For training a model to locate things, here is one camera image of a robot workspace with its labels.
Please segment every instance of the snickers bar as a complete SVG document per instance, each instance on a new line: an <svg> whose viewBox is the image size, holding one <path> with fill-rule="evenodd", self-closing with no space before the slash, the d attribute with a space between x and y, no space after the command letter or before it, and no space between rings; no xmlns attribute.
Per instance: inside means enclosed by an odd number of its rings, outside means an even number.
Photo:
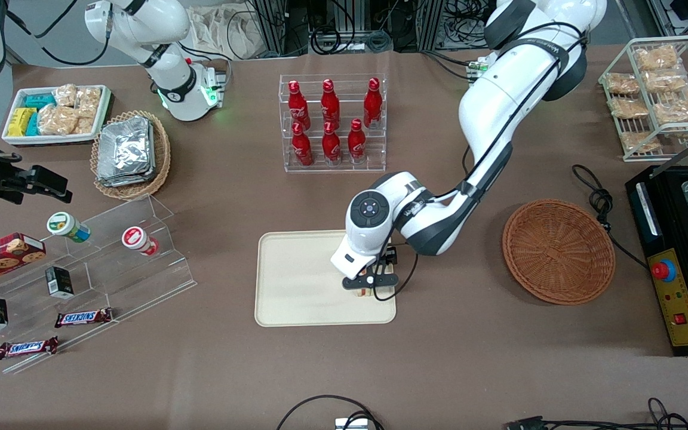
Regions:
<svg viewBox="0 0 688 430"><path fill-rule="evenodd" d="M18 357L21 355L38 353L57 353L57 336L49 340L39 340L25 343L2 343L0 346L0 360L4 358Z"/></svg>
<svg viewBox="0 0 688 430"><path fill-rule="evenodd" d="M72 314L57 314L55 328L63 325L94 324L111 321L113 315L111 308L98 309L96 311L74 312Z"/></svg>

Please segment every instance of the white tray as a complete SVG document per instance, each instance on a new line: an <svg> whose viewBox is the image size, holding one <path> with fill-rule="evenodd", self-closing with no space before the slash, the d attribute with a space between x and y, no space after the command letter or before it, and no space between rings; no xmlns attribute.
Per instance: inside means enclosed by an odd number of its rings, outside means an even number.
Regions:
<svg viewBox="0 0 688 430"><path fill-rule="evenodd" d="M358 297L342 287L330 258L345 231L268 232L259 239L254 319L262 327L386 324L395 300ZM390 296L393 288L379 288Z"/></svg>
<svg viewBox="0 0 688 430"><path fill-rule="evenodd" d="M24 107L23 101L25 96L51 93L52 90L57 87L24 88L22 90L17 90L16 95L14 95L9 115L7 115L7 122L5 122L5 127L2 130L2 140L12 146L68 145L76 142L91 143L95 134L100 133L100 129L103 127L104 118L108 111L108 104L110 103L111 91L105 85L77 85L77 87L93 87L99 88L102 91L100 95L100 104L95 114L95 122L92 125L92 131L90 133L68 134L68 136L8 136L7 128L12 120L14 110L19 107Z"/></svg>

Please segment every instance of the wicker basket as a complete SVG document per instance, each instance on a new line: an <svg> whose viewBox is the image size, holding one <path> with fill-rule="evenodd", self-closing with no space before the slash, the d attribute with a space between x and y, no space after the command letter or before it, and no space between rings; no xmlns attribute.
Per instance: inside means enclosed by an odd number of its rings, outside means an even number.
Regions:
<svg viewBox="0 0 688 430"><path fill-rule="evenodd" d="M511 215L503 231L511 275L538 299L581 305L607 289L615 250L607 232L580 207L539 199Z"/></svg>
<svg viewBox="0 0 688 430"><path fill-rule="evenodd" d="M143 194L153 194L161 188L164 184L167 175L169 175L169 166L171 166L171 147L169 145L169 136L166 135L164 126L161 121L150 112L140 112L137 110L131 112L124 112L120 115L114 116L107 123L121 122L130 119L132 116L144 116L153 123L153 145L155 145L155 165L158 173L156 177L150 182L132 183L131 185L124 185L122 187L105 187L98 180L95 180L95 187L106 196L117 199L135 199ZM92 144L92 158L90 159L90 168L92 173L97 175L97 152L99 147L100 135L95 136L95 141Z"/></svg>

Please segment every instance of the red bottle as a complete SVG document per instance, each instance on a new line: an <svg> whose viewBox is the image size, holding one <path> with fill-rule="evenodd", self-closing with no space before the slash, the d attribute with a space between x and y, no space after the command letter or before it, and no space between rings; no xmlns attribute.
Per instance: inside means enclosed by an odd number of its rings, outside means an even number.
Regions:
<svg viewBox="0 0 688 430"><path fill-rule="evenodd" d="M376 128L382 120L382 92L379 90L379 79L371 77L368 82L368 94L365 95L365 115L363 122L366 128Z"/></svg>
<svg viewBox="0 0 688 430"><path fill-rule="evenodd" d="M366 160L366 134L363 131L363 122L359 119L352 120L352 128L349 130L346 141L349 145L349 157L352 158L352 164L362 164Z"/></svg>
<svg viewBox="0 0 688 430"><path fill-rule="evenodd" d="M339 129L339 96L333 92L333 81L326 79L322 82L322 98L320 105L322 105L322 120L333 124L333 130Z"/></svg>
<svg viewBox="0 0 688 430"><path fill-rule="evenodd" d="M309 145L309 138L304 134L302 125L295 122L291 126L291 130L294 131L294 137L291 139L291 144L294 146L294 154L296 154L299 163L302 166L310 166L314 163L314 157L312 155L312 148Z"/></svg>
<svg viewBox="0 0 688 430"><path fill-rule="evenodd" d="M341 149L339 149L339 136L336 136L336 128L332 122L322 125L325 134L322 135L322 152L325 154L325 163L328 166L338 166L342 162Z"/></svg>
<svg viewBox="0 0 688 430"><path fill-rule="evenodd" d="M299 90L299 83L297 81L288 82L288 90L290 95L288 97L288 109L291 111L291 117L294 122L298 122L304 126L304 131L309 130L311 121L309 120L309 109L306 107L306 100Z"/></svg>

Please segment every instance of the brown table surface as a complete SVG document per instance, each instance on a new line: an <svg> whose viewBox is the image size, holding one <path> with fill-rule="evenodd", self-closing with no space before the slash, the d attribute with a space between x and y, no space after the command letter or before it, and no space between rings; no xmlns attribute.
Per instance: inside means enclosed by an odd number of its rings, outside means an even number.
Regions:
<svg viewBox="0 0 688 430"><path fill-rule="evenodd" d="M173 161L156 197L175 213L172 237L199 285L24 373L0 374L0 429L275 428L287 409L316 394L356 398L401 429L499 428L534 414L638 422L648 397L688 417L688 358L671 357L642 268L618 253L606 293L562 307L524 291L500 251L503 225L521 204L559 198L590 210L589 190L570 173L582 163L615 198L616 237L641 255L623 183L645 166L620 159L595 84L620 48L590 49L580 87L522 122L500 179L453 247L420 259L393 322L338 327L254 321L257 240L272 231L342 229L349 200L379 176L286 174L278 75L388 72L388 171L410 171L436 193L462 175L461 79L418 54L240 62L226 106L184 123L150 94L141 67L16 66L16 89L105 84L116 95L114 113L145 109L161 119ZM21 207L0 203L0 236L43 237L52 212L88 218L119 204L94 188L90 147L17 152L22 164L68 177L73 203L46 196L27 196ZM287 426L332 428L353 410L318 401Z"/></svg>

